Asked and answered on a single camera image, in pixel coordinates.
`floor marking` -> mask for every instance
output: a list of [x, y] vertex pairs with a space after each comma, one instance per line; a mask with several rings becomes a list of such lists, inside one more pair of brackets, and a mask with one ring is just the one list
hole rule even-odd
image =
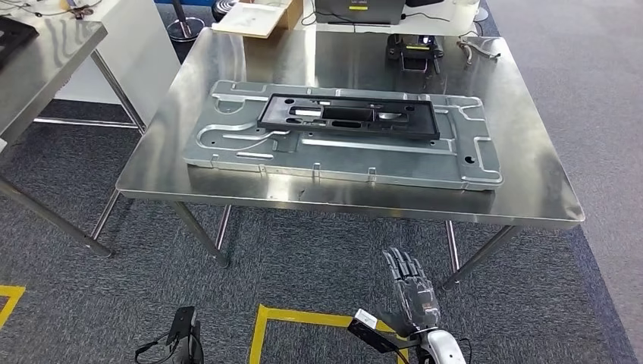
[[[263, 348], [263, 340], [265, 338], [265, 327], [268, 325], [268, 320], [286, 321], [286, 322], [299, 322], [302, 324], [324, 325], [333, 326], [336, 328], [346, 328], [353, 318], [345, 315], [329, 315], [327, 313], [295, 311], [292, 309], [274, 309], [259, 305], [257, 311], [257, 321], [255, 322], [255, 332], [252, 335], [252, 343], [250, 344], [250, 355], [248, 358], [249, 364], [259, 364], [261, 361], [261, 352]], [[378, 320], [378, 325], [375, 327], [378, 331], [395, 332], [389, 328], [381, 320]], [[402, 355], [406, 358], [409, 357], [409, 350], [402, 349]], [[402, 359], [397, 358], [398, 364], [403, 364]]]
[[20, 286], [0, 286], [0, 296], [9, 297], [5, 306], [0, 310], [0, 328], [4, 326], [9, 315], [14, 310], [16, 303], [24, 293], [24, 287]]

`table leg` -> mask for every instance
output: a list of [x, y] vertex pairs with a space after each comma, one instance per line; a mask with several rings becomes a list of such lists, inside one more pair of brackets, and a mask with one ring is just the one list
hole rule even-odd
[[227, 267], [230, 264], [230, 261], [221, 253], [219, 250], [221, 248], [221, 241], [223, 241], [223, 234], [227, 226], [227, 220], [230, 217], [230, 206], [225, 206], [224, 215], [221, 218], [221, 224], [219, 225], [219, 232], [217, 236], [217, 243], [212, 242], [212, 239], [208, 236], [208, 233], [203, 230], [203, 227], [199, 222], [194, 218], [192, 212], [185, 206], [182, 202], [170, 202], [174, 210], [177, 212], [181, 220], [187, 226], [187, 229], [190, 230], [192, 234], [198, 239], [203, 246], [208, 250], [210, 255], [214, 256], [217, 259], [219, 265]]
[[92, 231], [92, 239], [98, 239], [99, 235], [105, 226], [105, 222], [107, 222], [107, 218], [109, 218], [109, 214], [111, 214], [111, 210], [114, 209], [114, 205], [116, 205], [116, 201], [118, 200], [118, 197], [121, 195], [118, 190], [114, 188], [114, 190], [111, 192], [111, 196], [109, 196], [109, 200], [107, 201], [107, 205], [105, 205], [105, 208], [102, 210], [101, 215], [99, 217], [99, 221], [96, 223], [96, 226], [94, 227], [94, 230]]
[[20, 203], [22, 206], [28, 208], [29, 210], [35, 212], [40, 217], [51, 222], [53, 225], [59, 227], [67, 234], [70, 234], [74, 239], [84, 246], [90, 248], [94, 253], [99, 256], [108, 257], [111, 255], [111, 250], [106, 246], [103, 246], [96, 240], [88, 237], [84, 232], [82, 232], [78, 227], [73, 226], [69, 221], [62, 218], [60, 215], [56, 214], [47, 206], [35, 200], [33, 197], [27, 195], [25, 192], [19, 190], [11, 182], [6, 180], [0, 175], [0, 193], [5, 194], [9, 199]]
[[443, 290], [450, 290], [457, 281], [471, 273], [471, 271], [480, 263], [486, 260], [491, 254], [500, 249], [506, 242], [511, 240], [512, 237], [517, 235], [522, 230], [520, 226], [503, 226], [497, 234], [495, 234], [482, 248], [480, 248], [471, 259], [469, 259], [460, 269], [453, 273], [447, 281], [445, 281], [441, 288]]
[[456, 235], [453, 233], [453, 222], [446, 221], [447, 240], [449, 243], [449, 257], [451, 258], [451, 272], [456, 273], [460, 269], [460, 260], [458, 259], [458, 246], [456, 245]]
[[121, 101], [121, 105], [123, 106], [125, 113], [127, 113], [127, 116], [130, 117], [134, 125], [136, 125], [136, 127], [139, 129], [139, 132], [141, 134], [144, 134], [146, 126], [145, 123], [143, 123], [143, 119], [140, 117], [138, 111], [136, 111], [136, 109], [134, 108], [134, 105], [125, 94], [125, 91], [123, 91], [123, 87], [121, 87], [121, 84], [116, 79], [116, 76], [111, 72], [109, 67], [107, 67], [105, 60], [100, 55], [98, 50], [92, 52], [92, 60], [94, 60], [96, 67], [99, 68], [102, 76], [105, 78], [105, 80], [107, 80], [107, 83], [109, 83], [111, 89], [114, 90], [114, 93], [116, 94], [116, 97], [118, 97], [118, 100]]

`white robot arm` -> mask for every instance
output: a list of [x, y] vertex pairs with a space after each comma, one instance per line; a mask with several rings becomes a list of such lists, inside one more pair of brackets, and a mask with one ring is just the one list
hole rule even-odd
[[380, 353], [400, 354], [403, 348], [415, 347], [419, 364], [465, 364], [457, 340], [438, 328], [441, 317], [438, 301], [418, 260], [396, 248], [384, 251], [384, 256], [393, 275], [400, 311], [380, 312], [380, 319], [407, 340], [378, 333], [375, 330], [378, 319], [363, 309], [357, 312], [348, 330]]

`black tray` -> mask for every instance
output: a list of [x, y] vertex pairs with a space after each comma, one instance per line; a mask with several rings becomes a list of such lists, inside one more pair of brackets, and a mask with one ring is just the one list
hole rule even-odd
[[272, 94], [258, 127], [437, 140], [430, 101]]
[[11, 56], [37, 36], [36, 28], [7, 17], [0, 17], [0, 69], [8, 63]]

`stainless steel table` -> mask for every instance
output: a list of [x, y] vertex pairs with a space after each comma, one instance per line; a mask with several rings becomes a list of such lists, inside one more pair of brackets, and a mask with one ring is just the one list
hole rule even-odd
[[[446, 37], [441, 73], [424, 77], [401, 72], [398, 64], [385, 60], [386, 38], [374, 33], [293, 31], [259, 40], [203, 30], [119, 177], [117, 189], [137, 199], [444, 219], [453, 269], [444, 288], [452, 287], [522, 226], [571, 228], [584, 220], [503, 39], [469, 38], [502, 56], [492, 61], [474, 54], [467, 67], [457, 38]], [[485, 104], [504, 184], [495, 193], [480, 193], [189, 167], [182, 158], [183, 147], [210, 88], [221, 79], [477, 96]], [[209, 252], [225, 263], [218, 249], [230, 206], [216, 243], [187, 210], [179, 213]], [[505, 226], [460, 266], [452, 220]]]
[[[0, 139], [14, 142], [52, 100], [57, 91], [69, 80], [80, 64], [91, 56], [132, 119], [132, 127], [145, 131], [145, 125], [120, 84], [108, 69], [96, 46], [105, 38], [107, 30], [98, 22], [48, 19], [33, 17], [30, 25], [39, 35], [21, 49], [0, 70]], [[101, 256], [111, 251], [96, 241], [109, 212], [118, 198], [112, 193], [96, 228], [87, 235], [78, 227], [53, 212], [41, 202], [27, 195], [0, 174], [0, 193], [31, 209], [68, 232], [84, 246]]]

